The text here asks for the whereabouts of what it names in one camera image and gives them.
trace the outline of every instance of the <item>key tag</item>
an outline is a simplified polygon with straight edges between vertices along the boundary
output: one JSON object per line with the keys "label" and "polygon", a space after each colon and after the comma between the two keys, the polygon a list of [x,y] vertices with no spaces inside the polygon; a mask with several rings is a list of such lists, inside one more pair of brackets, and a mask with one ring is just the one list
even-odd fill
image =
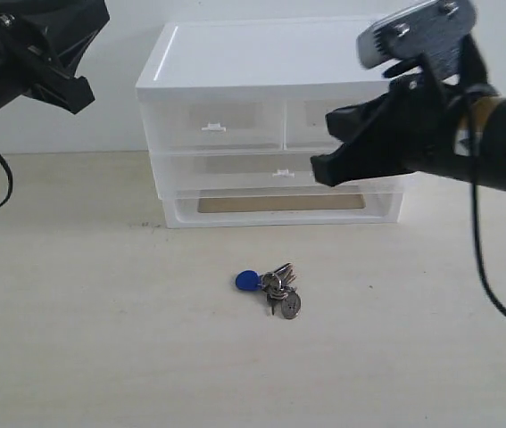
{"label": "key tag", "polygon": [[241,292],[258,292],[262,289],[261,278],[253,270],[246,270],[238,274],[235,285]]}

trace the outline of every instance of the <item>table surface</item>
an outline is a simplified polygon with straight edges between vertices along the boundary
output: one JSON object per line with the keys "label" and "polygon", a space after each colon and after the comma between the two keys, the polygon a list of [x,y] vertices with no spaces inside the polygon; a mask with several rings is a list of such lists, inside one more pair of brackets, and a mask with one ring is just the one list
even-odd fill
{"label": "table surface", "polygon": [[[398,225],[168,230],[146,153],[11,161],[0,427],[506,426],[467,185],[417,176]],[[506,302],[506,193],[482,209]],[[288,261],[294,321],[232,285]]]}

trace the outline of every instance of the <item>storage organizer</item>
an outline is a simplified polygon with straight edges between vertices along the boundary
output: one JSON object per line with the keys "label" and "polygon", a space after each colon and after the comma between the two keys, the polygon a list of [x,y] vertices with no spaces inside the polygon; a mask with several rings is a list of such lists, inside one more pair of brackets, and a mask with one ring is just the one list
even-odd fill
{"label": "storage organizer", "polygon": [[390,177],[318,185],[325,115],[387,90],[356,37],[374,19],[189,22],[164,28],[137,83],[169,227],[397,221]]}

